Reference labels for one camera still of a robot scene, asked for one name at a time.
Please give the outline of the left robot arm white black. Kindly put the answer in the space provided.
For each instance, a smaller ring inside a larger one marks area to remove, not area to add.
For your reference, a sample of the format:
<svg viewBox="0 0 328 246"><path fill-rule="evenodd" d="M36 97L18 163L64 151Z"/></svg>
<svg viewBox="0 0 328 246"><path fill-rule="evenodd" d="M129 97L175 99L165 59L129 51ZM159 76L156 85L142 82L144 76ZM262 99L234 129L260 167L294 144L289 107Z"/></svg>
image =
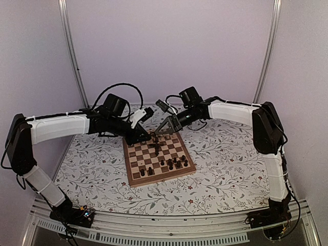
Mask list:
<svg viewBox="0 0 328 246"><path fill-rule="evenodd" d="M91 223L94 209L73 206L70 198L37 165L33 146L60 137L95 133L100 137L121 136L129 145L150 140L150 134L140 122L152 117L154 111L150 107L140 107L123 116L125 107L129 106L125 99L109 94L102 105L89 109L29 118L16 114L5 143L4 156L10 162L8 169L23 178L22 188L29 185L44 198L55 219L65 224Z"/></svg>

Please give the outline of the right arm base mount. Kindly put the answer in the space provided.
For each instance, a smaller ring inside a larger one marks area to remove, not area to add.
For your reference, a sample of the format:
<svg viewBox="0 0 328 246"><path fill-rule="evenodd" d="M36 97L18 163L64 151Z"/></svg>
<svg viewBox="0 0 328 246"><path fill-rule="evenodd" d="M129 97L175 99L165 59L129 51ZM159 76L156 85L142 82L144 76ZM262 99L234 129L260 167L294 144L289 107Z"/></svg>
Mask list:
<svg viewBox="0 0 328 246"><path fill-rule="evenodd" d="M273 227L272 225L284 221L289 222L291 218L292 216L288 205L282 202L274 202L269 205L268 209L249 212L244 222L245 224L249 224L251 229L270 226L263 229L263 233L267 239L273 241L283 237L287 226L280 224Z"/></svg>

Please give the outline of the dark chess piece corner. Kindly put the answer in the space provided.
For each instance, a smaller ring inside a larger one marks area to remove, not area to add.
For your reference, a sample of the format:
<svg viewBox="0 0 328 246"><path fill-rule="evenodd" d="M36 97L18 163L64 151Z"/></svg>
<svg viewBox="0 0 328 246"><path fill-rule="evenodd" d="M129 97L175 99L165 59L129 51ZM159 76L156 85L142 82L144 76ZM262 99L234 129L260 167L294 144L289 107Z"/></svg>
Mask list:
<svg viewBox="0 0 328 246"><path fill-rule="evenodd" d="M184 167L187 167L188 166L188 160L186 158L185 155L183 155L181 158L180 158L181 162L183 163L183 166Z"/></svg>

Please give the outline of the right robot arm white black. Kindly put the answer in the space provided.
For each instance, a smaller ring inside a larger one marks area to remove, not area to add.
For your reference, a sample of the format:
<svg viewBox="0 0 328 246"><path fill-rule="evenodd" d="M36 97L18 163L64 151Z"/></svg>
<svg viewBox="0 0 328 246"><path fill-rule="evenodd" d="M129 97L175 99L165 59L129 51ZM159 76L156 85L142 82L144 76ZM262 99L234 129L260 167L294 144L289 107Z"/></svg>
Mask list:
<svg viewBox="0 0 328 246"><path fill-rule="evenodd" d="M263 227L292 218L289 202L293 199L288 187L288 170L284 155L287 137L271 102L246 104L223 100L218 96L203 99L194 87L179 93L184 111L172 113L155 130L155 134L176 133L191 123L203 119L225 119L252 127L253 144L264 159L270 185L269 208L251 212L246 222Z"/></svg>

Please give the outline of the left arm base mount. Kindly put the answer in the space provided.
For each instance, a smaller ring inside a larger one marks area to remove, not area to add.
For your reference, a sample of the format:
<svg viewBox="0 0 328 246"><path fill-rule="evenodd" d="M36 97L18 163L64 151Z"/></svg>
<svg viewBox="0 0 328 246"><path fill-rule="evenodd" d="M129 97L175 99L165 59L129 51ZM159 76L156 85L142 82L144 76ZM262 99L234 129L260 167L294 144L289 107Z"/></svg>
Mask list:
<svg viewBox="0 0 328 246"><path fill-rule="evenodd" d="M75 208L71 205L65 206L62 204L59 207L53 207L50 213L50 218L53 220L84 228L92 226L94 216L95 209L89 208L87 205Z"/></svg>

